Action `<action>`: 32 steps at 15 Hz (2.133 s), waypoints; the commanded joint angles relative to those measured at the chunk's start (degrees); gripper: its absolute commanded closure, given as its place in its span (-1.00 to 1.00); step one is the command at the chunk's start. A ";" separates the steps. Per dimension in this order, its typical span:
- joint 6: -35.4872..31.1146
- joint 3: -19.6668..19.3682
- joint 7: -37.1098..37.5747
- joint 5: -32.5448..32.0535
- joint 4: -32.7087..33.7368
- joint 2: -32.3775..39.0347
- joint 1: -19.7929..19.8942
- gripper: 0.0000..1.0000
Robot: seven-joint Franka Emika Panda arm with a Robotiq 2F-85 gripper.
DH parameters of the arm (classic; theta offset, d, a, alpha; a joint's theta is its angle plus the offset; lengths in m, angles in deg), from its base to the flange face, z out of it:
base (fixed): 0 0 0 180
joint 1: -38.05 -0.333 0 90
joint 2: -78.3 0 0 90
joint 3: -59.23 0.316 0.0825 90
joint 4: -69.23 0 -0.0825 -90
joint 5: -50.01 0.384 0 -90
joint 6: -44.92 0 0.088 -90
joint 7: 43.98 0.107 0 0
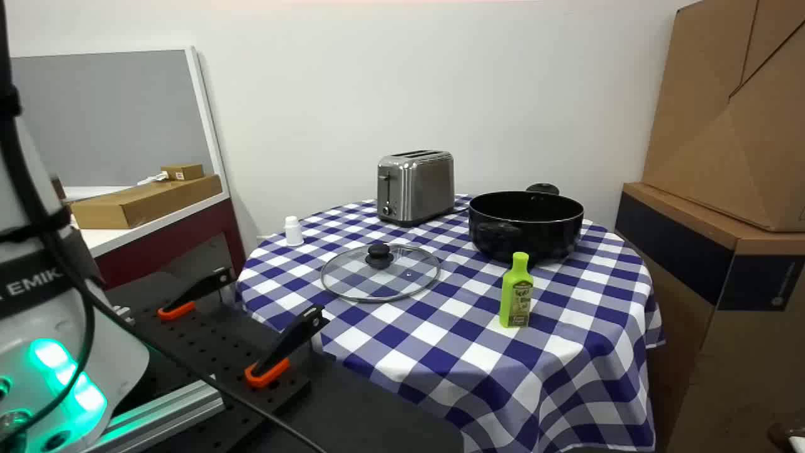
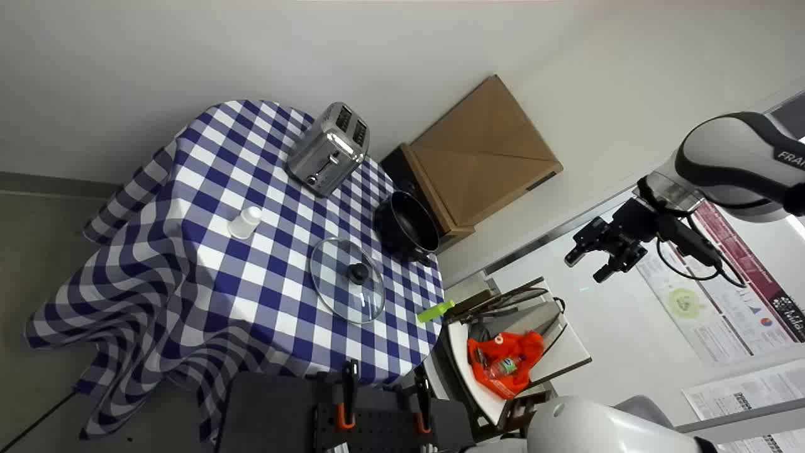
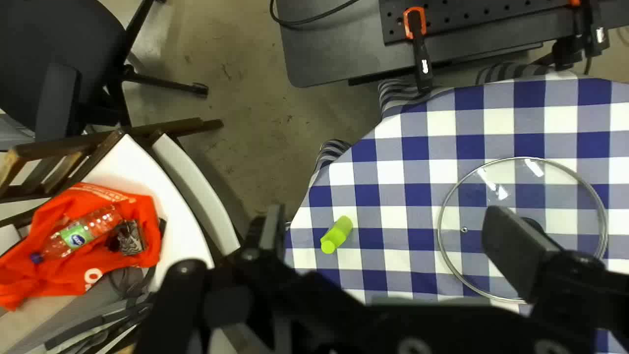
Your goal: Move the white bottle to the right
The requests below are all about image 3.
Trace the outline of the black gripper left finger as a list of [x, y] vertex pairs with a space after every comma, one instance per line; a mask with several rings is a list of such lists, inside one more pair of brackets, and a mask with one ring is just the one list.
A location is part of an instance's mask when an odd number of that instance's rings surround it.
[[277, 259], [284, 255], [284, 206], [269, 204], [263, 214], [257, 214], [247, 228], [243, 243], [247, 247], [257, 247], [263, 251], [271, 251]]

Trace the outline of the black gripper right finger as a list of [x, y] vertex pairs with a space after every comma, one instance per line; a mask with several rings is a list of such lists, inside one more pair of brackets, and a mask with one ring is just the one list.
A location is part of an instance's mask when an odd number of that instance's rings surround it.
[[522, 300], [538, 302], [558, 293], [556, 261], [564, 247], [532, 218], [507, 206], [489, 206], [481, 247]]

